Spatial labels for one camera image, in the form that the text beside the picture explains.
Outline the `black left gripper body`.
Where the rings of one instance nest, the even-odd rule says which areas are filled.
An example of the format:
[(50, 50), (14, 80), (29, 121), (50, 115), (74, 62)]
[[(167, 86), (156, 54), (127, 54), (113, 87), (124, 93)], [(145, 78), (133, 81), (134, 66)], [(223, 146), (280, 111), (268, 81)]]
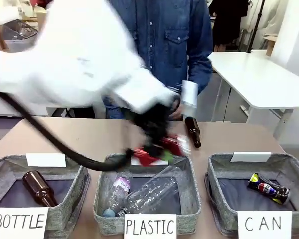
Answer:
[(146, 137), (145, 148), (151, 148), (159, 146), (161, 140), (167, 136), (169, 115), (173, 109), (173, 104), (156, 104), (142, 114), (124, 108), (124, 115), (129, 122), (143, 131)]

